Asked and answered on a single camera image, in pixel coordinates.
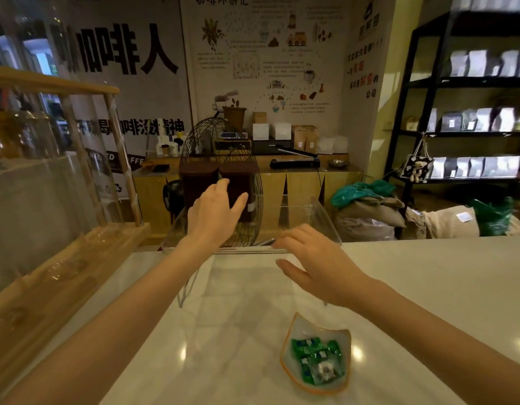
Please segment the person's right hand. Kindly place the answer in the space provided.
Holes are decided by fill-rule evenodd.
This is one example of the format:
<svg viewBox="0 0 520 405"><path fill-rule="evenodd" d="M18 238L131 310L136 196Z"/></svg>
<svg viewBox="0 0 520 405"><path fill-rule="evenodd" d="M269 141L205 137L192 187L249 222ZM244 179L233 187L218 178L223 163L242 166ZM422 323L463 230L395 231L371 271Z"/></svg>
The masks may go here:
<svg viewBox="0 0 520 405"><path fill-rule="evenodd" d="M341 249L341 246L313 229L308 224L283 231L271 246L283 249L297 258L300 269L312 278L310 288L304 291L335 306L363 314L368 309L368 292L374 285Z"/></svg>

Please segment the person's left hand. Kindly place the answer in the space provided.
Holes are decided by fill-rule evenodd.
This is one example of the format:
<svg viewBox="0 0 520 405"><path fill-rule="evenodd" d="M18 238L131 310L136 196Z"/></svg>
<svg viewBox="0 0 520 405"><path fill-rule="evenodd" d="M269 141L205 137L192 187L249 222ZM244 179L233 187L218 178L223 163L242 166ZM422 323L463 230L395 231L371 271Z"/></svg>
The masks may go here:
<svg viewBox="0 0 520 405"><path fill-rule="evenodd" d="M209 186L188 211L187 238L206 250L218 250L233 235L238 221L228 221L228 179Z"/></svg>

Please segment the person's right forearm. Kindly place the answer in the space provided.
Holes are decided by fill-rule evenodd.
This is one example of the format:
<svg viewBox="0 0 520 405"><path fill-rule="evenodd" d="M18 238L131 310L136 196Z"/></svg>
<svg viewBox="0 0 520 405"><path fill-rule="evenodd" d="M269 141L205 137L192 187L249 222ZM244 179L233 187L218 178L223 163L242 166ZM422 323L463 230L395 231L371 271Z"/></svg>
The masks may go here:
<svg viewBox="0 0 520 405"><path fill-rule="evenodd" d="M520 364L366 278L348 307L404 347L466 405L520 405Z"/></svg>

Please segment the person's left forearm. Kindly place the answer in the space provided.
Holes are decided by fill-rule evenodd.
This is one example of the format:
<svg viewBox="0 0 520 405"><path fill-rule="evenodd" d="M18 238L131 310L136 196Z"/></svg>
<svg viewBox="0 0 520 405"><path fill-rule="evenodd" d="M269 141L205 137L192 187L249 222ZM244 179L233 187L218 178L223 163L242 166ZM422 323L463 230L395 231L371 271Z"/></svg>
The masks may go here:
<svg viewBox="0 0 520 405"><path fill-rule="evenodd" d="M187 280L224 243L186 236L17 383L0 405L99 405Z"/></svg>

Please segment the dark brown box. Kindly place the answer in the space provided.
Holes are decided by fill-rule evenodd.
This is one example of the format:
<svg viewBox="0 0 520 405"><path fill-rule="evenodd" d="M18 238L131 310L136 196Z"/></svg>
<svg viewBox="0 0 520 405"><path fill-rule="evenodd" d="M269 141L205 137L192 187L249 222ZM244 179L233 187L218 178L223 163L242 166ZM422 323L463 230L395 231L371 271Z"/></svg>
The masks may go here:
<svg viewBox="0 0 520 405"><path fill-rule="evenodd" d="M184 205L188 210L204 191L218 181L220 163L203 160L180 165L178 170L183 187Z"/></svg>
<svg viewBox="0 0 520 405"><path fill-rule="evenodd" d="M219 174L221 178L229 180L227 192L230 208L233 208L242 193L248 194L247 205L244 207L238 222L249 223L256 216L255 183L258 171L258 166L252 161L230 161L220 165Z"/></svg>

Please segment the clear acrylic box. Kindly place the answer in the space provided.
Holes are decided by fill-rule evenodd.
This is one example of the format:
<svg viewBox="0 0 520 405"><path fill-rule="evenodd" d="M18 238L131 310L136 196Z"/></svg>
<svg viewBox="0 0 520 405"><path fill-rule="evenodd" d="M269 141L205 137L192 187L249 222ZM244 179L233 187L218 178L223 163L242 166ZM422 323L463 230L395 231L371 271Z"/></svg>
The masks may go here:
<svg viewBox="0 0 520 405"><path fill-rule="evenodd" d="M217 254L269 254L284 253L273 249L280 232L301 224L309 224L313 229L341 246L342 241L327 211L316 197L291 201L288 195L281 200L265 199L258 195L257 208L250 222L238 223L229 240Z"/></svg>

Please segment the clear glass candy dish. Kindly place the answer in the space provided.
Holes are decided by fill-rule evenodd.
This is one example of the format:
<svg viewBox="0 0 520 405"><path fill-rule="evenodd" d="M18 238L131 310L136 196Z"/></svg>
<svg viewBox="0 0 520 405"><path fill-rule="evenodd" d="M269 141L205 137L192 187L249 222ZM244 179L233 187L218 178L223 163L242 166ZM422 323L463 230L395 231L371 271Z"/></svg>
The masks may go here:
<svg viewBox="0 0 520 405"><path fill-rule="evenodd" d="M338 342L343 354L345 365L345 375L341 379L323 386L313 386L303 381L300 365L292 355L291 339L302 340L313 337L319 337L322 340L336 340ZM300 389L313 395L334 396L342 393L349 386L351 374L351 351L352 336L348 329L322 328L305 319L300 313L295 313L284 340L279 361L284 372Z"/></svg>

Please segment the wooden sideboard counter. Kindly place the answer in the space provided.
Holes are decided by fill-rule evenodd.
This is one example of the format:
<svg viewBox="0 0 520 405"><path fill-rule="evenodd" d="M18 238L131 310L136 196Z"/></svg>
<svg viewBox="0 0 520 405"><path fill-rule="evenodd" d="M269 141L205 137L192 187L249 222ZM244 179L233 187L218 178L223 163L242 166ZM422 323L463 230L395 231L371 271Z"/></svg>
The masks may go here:
<svg viewBox="0 0 520 405"><path fill-rule="evenodd" d="M329 161L348 161L347 154L320 155L320 169L281 169L272 170L269 165L272 159L297 159L298 156L279 154L276 156L256 156L261 173L263 194L268 204L277 201L288 201L291 206L304 204L311 198L319 200L332 216L329 200L334 193L349 183L361 181L364 172L349 164L342 169L329 166ZM162 189L167 181L178 179L180 159L177 157L149 158L133 172L133 180L143 221L150 224L151 235L143 243L158 248L170 231L174 222L162 198Z"/></svg>

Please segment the black drawer box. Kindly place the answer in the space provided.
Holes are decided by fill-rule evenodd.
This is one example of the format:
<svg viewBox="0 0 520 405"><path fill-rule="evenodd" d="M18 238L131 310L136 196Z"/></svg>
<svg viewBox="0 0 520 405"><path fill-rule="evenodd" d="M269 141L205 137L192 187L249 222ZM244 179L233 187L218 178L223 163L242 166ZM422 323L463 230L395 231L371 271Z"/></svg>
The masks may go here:
<svg viewBox="0 0 520 405"><path fill-rule="evenodd" d="M292 149L291 140L254 140L252 141L252 154L255 156L280 154L281 152L277 149L277 145L285 149Z"/></svg>

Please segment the black heat sealer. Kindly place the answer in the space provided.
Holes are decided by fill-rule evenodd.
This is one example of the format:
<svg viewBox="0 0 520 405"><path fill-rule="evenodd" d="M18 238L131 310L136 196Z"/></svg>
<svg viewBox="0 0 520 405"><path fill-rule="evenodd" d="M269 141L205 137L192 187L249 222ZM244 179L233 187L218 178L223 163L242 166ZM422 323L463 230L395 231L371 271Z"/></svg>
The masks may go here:
<svg viewBox="0 0 520 405"><path fill-rule="evenodd" d="M300 156L299 159L272 159L270 161L270 169L282 170L282 169L320 169L321 161L317 154L308 153L306 151L301 152L298 150L283 148L276 146L280 152L287 153L293 156Z"/></svg>

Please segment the black round stool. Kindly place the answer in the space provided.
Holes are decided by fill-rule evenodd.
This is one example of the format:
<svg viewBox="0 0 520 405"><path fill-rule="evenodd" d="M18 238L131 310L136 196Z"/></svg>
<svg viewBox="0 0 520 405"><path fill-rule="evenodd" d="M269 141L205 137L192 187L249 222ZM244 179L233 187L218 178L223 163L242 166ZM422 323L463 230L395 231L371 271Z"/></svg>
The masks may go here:
<svg viewBox="0 0 520 405"><path fill-rule="evenodd" d="M166 181L162 189L162 197L169 212L170 223L173 224L185 207L182 181L180 179Z"/></svg>

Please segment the brown plant pot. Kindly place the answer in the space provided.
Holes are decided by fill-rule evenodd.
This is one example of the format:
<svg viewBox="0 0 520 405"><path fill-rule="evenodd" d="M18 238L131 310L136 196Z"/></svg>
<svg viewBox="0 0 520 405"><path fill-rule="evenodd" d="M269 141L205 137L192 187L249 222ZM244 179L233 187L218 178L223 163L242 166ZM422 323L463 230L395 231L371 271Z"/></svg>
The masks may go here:
<svg viewBox="0 0 520 405"><path fill-rule="evenodd" d="M223 106L224 118L238 131L243 131L244 117L247 108L237 106Z"/></svg>

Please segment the burlap sack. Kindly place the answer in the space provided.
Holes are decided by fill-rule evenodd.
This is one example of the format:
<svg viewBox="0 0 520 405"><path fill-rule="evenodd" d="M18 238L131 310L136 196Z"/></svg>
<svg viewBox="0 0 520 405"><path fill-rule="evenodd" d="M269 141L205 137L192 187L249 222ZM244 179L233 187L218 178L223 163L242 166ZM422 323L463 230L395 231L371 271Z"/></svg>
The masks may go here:
<svg viewBox="0 0 520 405"><path fill-rule="evenodd" d="M396 197L362 197L339 209L333 224L342 242L393 241L405 228L404 207Z"/></svg>

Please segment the pile of green wrapped candies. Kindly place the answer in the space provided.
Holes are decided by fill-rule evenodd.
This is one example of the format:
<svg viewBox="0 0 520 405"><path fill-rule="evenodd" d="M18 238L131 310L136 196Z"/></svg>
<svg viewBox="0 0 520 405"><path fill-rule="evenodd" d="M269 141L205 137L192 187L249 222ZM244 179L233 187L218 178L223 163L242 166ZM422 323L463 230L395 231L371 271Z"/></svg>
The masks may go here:
<svg viewBox="0 0 520 405"><path fill-rule="evenodd" d="M291 349L305 383L323 386L345 375L343 354L336 340L291 339Z"/></svg>

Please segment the white coffee appliance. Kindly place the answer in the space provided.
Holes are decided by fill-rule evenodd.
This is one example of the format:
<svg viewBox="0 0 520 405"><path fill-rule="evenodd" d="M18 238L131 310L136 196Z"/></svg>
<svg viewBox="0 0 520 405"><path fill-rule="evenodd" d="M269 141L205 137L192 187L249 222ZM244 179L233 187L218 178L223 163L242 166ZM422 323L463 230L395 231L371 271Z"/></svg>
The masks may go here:
<svg viewBox="0 0 520 405"><path fill-rule="evenodd" d="M173 141L172 135L166 128L165 120L159 118L157 121L157 143L156 154L159 157L178 157L179 146Z"/></svg>

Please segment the white low box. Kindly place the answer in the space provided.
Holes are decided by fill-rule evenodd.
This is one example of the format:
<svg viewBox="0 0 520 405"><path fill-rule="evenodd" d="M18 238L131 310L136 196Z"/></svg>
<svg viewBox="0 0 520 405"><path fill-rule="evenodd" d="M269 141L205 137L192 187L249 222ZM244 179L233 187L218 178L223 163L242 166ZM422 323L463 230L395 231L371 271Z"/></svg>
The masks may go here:
<svg viewBox="0 0 520 405"><path fill-rule="evenodd" d="M346 136L320 137L317 141L318 154L348 154L349 139Z"/></svg>

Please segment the beige cloth sack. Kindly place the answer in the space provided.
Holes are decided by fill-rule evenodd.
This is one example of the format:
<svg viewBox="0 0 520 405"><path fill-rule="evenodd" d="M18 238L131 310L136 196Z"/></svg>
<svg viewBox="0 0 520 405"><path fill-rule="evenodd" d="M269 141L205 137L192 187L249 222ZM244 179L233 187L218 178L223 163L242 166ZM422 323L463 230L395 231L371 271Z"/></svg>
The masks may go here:
<svg viewBox="0 0 520 405"><path fill-rule="evenodd" d="M454 206L439 211L417 211L408 208L405 216L414 229L416 239L479 238L480 232L472 207ZM512 215L505 236L520 237L520 220Z"/></svg>

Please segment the hanging plush toy bag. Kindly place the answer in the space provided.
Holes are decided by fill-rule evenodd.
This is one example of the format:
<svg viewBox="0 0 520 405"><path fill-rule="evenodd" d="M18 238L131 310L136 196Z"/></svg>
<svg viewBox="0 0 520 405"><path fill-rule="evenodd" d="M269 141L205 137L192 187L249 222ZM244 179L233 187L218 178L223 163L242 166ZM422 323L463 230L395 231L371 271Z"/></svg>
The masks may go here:
<svg viewBox="0 0 520 405"><path fill-rule="evenodd" d="M404 164L397 170L396 175L411 183L424 183L434 159L429 156L408 155Z"/></svg>

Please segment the banner with large black characters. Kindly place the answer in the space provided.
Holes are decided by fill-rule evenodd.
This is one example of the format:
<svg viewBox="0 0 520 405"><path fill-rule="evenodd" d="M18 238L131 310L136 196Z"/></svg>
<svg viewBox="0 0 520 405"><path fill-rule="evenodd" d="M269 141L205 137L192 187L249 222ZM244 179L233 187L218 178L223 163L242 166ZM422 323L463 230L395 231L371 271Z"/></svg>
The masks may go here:
<svg viewBox="0 0 520 405"><path fill-rule="evenodd" d="M107 83L132 171L163 135L192 127L180 0L56 0L71 36L75 75Z"/></svg>

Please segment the wooden glass display case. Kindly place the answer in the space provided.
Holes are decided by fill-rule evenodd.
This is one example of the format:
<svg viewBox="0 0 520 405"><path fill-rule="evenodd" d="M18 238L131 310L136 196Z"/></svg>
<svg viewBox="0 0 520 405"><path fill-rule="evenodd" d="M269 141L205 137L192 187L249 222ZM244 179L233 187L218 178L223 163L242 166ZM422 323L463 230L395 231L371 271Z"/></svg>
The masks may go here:
<svg viewBox="0 0 520 405"><path fill-rule="evenodd" d="M119 92L0 66L0 400L150 232Z"/></svg>

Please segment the dark green plastic bag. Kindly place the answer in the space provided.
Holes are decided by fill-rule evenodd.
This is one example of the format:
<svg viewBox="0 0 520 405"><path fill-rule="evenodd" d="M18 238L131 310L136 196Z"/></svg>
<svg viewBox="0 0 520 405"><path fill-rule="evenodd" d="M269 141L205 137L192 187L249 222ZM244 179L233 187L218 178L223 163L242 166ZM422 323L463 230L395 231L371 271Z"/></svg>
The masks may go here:
<svg viewBox="0 0 520 405"><path fill-rule="evenodd" d="M497 203L483 203L473 199L470 206L474 210L481 237L506 235L514 211L512 197L506 197Z"/></svg>

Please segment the black metal shelf rack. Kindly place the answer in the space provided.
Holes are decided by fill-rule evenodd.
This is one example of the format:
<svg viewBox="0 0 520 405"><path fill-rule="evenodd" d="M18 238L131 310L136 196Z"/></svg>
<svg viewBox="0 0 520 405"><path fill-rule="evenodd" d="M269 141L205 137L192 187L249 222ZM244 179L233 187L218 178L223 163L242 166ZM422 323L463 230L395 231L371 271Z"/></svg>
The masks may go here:
<svg viewBox="0 0 520 405"><path fill-rule="evenodd" d="M428 78L411 81L414 60L417 54L418 44L421 38L438 37L432 74ZM400 136L412 136L414 138L414 150L423 149L421 140L424 137L432 137L435 132L427 131L429 116L431 115L434 100L439 89L455 88L500 88L519 89L520 78L516 77L444 77L442 70L444 58L447 53L448 42L454 37L520 37L520 12L508 11L448 11L413 30L406 59L404 75L397 110L394 118L394 127L387 153L384 169L384 180L398 179L403 185L402 201L405 206L412 203L412 190L415 183L400 176L399 170L393 168L395 152ZM404 130L400 124L406 105L407 95L412 88L426 90L424 107L422 109L417 131Z"/></svg>

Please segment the row of grey coffee bags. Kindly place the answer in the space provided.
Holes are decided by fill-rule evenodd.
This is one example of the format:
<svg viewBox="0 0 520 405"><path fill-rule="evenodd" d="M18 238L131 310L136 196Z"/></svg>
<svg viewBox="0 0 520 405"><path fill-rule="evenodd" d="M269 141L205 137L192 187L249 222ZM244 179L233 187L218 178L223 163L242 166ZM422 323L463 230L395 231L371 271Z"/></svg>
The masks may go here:
<svg viewBox="0 0 520 405"><path fill-rule="evenodd" d="M499 88L501 93L490 98L485 107L466 107L461 111L438 114L430 110L427 127L417 147L417 153L429 160L426 138L450 136L520 136L520 51L504 51L500 56L488 50L453 51L441 72L438 88L476 89ZM520 149L513 172L499 172L498 176L520 174Z"/></svg>

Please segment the illustrated white wall poster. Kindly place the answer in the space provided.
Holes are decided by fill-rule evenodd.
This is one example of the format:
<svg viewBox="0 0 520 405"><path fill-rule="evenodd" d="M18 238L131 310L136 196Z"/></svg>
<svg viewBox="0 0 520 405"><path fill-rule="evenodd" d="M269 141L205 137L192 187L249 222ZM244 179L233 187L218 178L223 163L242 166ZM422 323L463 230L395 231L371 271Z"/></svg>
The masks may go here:
<svg viewBox="0 0 520 405"><path fill-rule="evenodd" d="M180 0L195 121L223 106L339 128L352 0Z"/></svg>

